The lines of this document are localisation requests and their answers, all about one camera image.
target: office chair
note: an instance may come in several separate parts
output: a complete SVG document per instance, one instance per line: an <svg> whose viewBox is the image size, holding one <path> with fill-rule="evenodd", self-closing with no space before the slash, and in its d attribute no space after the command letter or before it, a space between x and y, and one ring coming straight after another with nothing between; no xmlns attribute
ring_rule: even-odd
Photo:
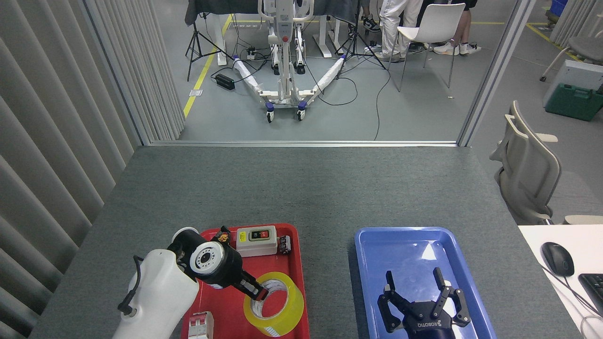
<svg viewBox="0 0 603 339"><path fill-rule="evenodd" d="M407 37L410 40L408 46L406 46L407 51L408 47L410 46L410 43L412 42L435 43L442 41L450 41L450 43L454 45L452 37L456 32L458 22L461 20L461 14L463 13L464 8L465 4L431 4L427 6L427 8L425 9L425 13L423 14L423 19L421 19L421 25L419 27L398 27L398 33L396 34L396 43L399 42L401 36ZM427 53L425 53L423 68L425 68L425 64L427 64ZM448 75L448 83L446 84L448 88L450 88L450 81L452 79L453 65L454 53L452 53L452 59L450 61L450 74ZM404 79L405 69L406 62L404 62L404 67L402 68L402 79ZM400 92L401 90L402 80L400 80L400 88L398 88L398 92Z"/></svg>
<svg viewBox="0 0 603 339"><path fill-rule="evenodd" d="M494 179L518 225L552 224L549 200L561 177L561 164L544 142L557 142L554 135L534 133L513 101L505 115L505 136L490 160L502 162ZM569 224L603 224L603 217L568 215Z"/></svg>
<svg viewBox="0 0 603 339"><path fill-rule="evenodd" d="M553 59L553 62L546 68L545 72L542 73L540 81L546 81L546 75L549 73L553 65L561 58L561 56L572 49L576 54L581 55L587 60L591 60L593 63L603 63L603 30L595 34L594 37L571 37L567 40L568 47L565 47L557 56Z"/></svg>

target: curtain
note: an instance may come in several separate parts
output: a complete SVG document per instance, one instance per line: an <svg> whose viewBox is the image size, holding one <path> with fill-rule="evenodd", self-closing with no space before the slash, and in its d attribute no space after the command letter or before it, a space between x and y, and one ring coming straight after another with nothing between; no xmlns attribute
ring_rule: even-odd
<svg viewBox="0 0 603 339"><path fill-rule="evenodd" d="M559 21L551 32L551 41L567 47L573 36L594 36L603 30L598 15L603 14L603 1L568 0Z"/></svg>
<svg viewBox="0 0 603 339"><path fill-rule="evenodd" d="M0 1L3 339L28 336L140 144L82 5Z"/></svg>
<svg viewBox="0 0 603 339"><path fill-rule="evenodd" d="M151 1L83 3L141 132L150 142L178 139L185 116Z"/></svg>

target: white patient lift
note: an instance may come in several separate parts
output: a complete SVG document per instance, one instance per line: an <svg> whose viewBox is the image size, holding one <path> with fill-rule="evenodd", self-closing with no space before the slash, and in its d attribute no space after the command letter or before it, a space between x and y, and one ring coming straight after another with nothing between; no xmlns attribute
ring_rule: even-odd
<svg viewBox="0 0 603 339"><path fill-rule="evenodd" d="M275 108L289 107L297 107L297 119L301 121L306 114L306 107L335 78L343 65L345 55L331 66L314 88L300 90L295 85L294 69L299 74L305 73L305 47L301 36L304 21L312 17L314 12L314 0L258 0L257 12L268 22L268 43L271 45L273 69L275 74L280 75L279 90L263 90L262 85L257 83L245 63L236 55L233 67L265 103L268 122L273 121ZM291 40L295 43L295 64L291 61L289 51Z"/></svg>

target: tape roll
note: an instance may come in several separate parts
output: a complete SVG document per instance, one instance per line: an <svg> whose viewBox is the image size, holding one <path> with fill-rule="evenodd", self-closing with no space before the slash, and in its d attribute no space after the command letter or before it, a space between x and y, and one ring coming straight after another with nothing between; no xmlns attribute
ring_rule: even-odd
<svg viewBox="0 0 603 339"><path fill-rule="evenodd" d="M245 296L243 300L243 313L247 321L255 326L261 333L269 337L281 337L291 332L302 318L305 307L302 292L293 280L282 272L269 272L257 279L268 290L268 296L275 291L286 291L285 305L277 314L271 317L262 316L263 301L255 301Z"/></svg>

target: computer mouse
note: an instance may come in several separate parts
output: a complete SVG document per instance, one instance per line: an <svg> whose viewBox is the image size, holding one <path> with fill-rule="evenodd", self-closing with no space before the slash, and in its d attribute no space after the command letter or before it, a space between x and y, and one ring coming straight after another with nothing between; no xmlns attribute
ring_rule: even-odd
<svg viewBox="0 0 603 339"><path fill-rule="evenodd" d="M546 265L553 273L562 277L573 275L572 256L565 247L554 242L545 242L540 250L545 258Z"/></svg>

